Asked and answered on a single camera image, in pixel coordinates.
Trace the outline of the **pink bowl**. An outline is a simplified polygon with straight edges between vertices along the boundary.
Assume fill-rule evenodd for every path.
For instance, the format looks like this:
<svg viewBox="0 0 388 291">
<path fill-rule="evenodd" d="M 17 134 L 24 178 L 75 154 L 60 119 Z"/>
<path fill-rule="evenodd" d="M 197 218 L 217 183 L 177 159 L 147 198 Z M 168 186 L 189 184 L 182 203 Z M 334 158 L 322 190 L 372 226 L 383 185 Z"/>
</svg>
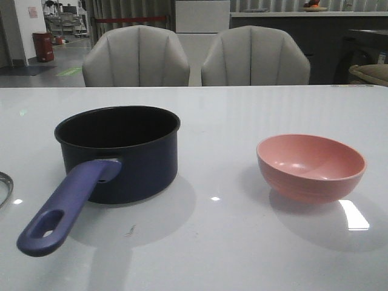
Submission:
<svg viewBox="0 0 388 291">
<path fill-rule="evenodd" d="M 367 168 L 355 149 L 322 136 L 271 136 L 257 145 L 256 154 L 261 174 L 273 190 L 309 204 L 347 196 Z"/>
</svg>

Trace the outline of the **glass lid with blue knob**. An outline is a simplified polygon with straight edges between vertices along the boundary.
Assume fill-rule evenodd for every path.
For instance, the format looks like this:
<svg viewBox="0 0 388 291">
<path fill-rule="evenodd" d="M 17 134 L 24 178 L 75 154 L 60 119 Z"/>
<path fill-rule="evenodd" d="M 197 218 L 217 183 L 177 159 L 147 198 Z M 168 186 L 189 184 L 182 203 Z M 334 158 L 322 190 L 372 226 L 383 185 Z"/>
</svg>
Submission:
<svg viewBox="0 0 388 291">
<path fill-rule="evenodd" d="M 3 207 L 12 195 L 14 183 L 13 183 L 13 179 L 4 172 L 0 172 L 0 181 L 1 181 L 0 206 Z"/>
</svg>

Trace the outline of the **right grey upholstered chair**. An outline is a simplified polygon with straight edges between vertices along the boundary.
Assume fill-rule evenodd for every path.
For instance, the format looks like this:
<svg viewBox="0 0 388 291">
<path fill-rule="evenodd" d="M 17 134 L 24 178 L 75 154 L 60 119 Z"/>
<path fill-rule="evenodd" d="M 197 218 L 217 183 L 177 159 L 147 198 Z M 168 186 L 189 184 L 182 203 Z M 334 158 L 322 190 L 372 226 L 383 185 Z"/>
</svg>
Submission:
<svg viewBox="0 0 388 291">
<path fill-rule="evenodd" d="M 285 31 L 247 25 L 218 33 L 201 67 L 203 86 L 307 85 L 310 62 Z"/>
</svg>

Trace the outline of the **grey upholstered chair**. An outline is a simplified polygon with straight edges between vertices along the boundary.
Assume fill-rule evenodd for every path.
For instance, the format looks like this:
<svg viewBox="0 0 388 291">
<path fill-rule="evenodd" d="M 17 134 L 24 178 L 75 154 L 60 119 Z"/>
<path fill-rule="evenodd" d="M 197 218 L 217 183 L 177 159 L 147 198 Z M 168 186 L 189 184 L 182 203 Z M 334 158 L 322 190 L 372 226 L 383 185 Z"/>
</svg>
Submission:
<svg viewBox="0 0 388 291">
<path fill-rule="evenodd" d="M 104 33 L 82 74 L 87 87 L 186 87 L 190 65 L 175 32 L 135 25 Z"/>
<path fill-rule="evenodd" d="M 307 85 L 310 62 L 285 31 L 247 25 L 218 33 L 201 67 L 203 86 Z"/>
</svg>

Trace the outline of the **left grey upholstered chair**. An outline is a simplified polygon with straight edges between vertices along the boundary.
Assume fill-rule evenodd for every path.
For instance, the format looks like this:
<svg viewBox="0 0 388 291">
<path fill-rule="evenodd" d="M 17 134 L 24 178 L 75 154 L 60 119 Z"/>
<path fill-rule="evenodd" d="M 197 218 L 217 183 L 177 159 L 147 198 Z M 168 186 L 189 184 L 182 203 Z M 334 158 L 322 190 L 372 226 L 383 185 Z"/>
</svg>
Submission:
<svg viewBox="0 0 388 291">
<path fill-rule="evenodd" d="M 82 74 L 87 87 L 186 87 L 190 65 L 175 32 L 135 25 L 104 33 Z"/>
</svg>

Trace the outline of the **white cabinet behind chairs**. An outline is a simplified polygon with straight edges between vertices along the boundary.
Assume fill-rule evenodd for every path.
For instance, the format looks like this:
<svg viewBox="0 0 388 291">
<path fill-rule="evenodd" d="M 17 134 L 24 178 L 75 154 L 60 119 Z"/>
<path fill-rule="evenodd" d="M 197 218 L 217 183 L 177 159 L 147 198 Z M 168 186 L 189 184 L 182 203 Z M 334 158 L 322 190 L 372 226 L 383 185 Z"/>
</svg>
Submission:
<svg viewBox="0 0 388 291">
<path fill-rule="evenodd" d="M 201 66 L 213 37 L 229 28 L 230 1 L 176 1 L 175 32 L 190 65 L 190 86 L 201 85 Z"/>
</svg>

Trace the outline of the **red barrier belt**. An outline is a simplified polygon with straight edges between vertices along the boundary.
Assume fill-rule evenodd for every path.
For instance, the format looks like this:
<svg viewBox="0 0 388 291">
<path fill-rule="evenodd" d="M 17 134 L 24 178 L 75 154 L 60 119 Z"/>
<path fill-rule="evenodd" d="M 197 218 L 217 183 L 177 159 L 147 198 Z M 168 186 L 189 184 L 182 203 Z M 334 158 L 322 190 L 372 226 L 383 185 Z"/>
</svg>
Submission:
<svg viewBox="0 0 388 291">
<path fill-rule="evenodd" d="M 167 22 L 169 20 L 169 15 L 162 16 L 151 16 L 151 17 L 135 17 L 135 18 L 95 18 L 96 23 L 102 24 L 112 24 L 112 23 L 134 23 L 134 22 Z"/>
</svg>

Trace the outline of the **dark counter with white top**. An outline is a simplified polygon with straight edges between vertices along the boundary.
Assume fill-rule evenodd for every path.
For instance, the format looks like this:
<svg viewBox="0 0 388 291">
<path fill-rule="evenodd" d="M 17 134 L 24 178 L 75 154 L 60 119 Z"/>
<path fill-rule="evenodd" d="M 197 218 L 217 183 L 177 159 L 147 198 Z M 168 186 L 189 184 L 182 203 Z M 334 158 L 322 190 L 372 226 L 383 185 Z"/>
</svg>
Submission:
<svg viewBox="0 0 388 291">
<path fill-rule="evenodd" d="M 386 29 L 387 12 L 232 12 L 230 28 L 254 25 L 287 32 L 310 61 L 311 85 L 332 84 L 350 29 Z"/>
</svg>

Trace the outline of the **dark floor mat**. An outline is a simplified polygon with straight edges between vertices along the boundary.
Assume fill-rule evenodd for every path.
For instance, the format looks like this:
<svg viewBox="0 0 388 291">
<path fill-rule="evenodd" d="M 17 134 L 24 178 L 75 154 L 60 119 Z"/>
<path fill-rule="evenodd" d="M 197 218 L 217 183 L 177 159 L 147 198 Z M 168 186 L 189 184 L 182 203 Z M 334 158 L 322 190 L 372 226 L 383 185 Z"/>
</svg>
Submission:
<svg viewBox="0 0 388 291">
<path fill-rule="evenodd" d="M 55 66 L 36 65 L 26 67 L 3 67 L 1 76 L 36 76 L 40 73 L 54 69 Z"/>
</svg>

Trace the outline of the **fruit plate on counter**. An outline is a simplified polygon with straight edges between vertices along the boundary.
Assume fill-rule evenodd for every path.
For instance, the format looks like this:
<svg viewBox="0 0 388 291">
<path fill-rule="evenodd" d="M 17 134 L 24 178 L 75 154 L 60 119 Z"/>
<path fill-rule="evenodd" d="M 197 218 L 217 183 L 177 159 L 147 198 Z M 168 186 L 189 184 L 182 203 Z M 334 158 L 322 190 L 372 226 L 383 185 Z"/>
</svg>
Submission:
<svg viewBox="0 0 388 291">
<path fill-rule="evenodd" d="M 309 0 L 303 4 L 302 10 L 304 12 L 326 12 L 328 8 L 320 6 L 320 0 Z"/>
</svg>

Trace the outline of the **red bin in background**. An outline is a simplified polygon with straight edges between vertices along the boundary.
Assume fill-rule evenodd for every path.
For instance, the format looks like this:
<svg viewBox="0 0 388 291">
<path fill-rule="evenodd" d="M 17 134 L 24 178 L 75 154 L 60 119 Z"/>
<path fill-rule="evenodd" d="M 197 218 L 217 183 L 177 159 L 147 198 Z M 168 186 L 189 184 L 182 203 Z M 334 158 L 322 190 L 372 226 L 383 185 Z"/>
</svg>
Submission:
<svg viewBox="0 0 388 291">
<path fill-rule="evenodd" d="M 48 32 L 35 32 L 32 34 L 36 59 L 38 62 L 49 62 L 54 60 L 55 57 L 51 36 L 52 35 Z"/>
</svg>

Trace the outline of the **beige cushion at right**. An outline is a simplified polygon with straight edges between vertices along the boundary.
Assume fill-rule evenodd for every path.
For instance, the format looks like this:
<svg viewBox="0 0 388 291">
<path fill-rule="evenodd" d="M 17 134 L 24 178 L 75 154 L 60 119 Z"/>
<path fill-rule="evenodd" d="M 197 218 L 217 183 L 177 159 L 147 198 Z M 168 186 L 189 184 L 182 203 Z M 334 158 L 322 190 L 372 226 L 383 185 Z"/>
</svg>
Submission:
<svg viewBox="0 0 388 291">
<path fill-rule="evenodd" d="M 349 73 L 368 84 L 387 87 L 388 64 L 352 65 Z"/>
</svg>

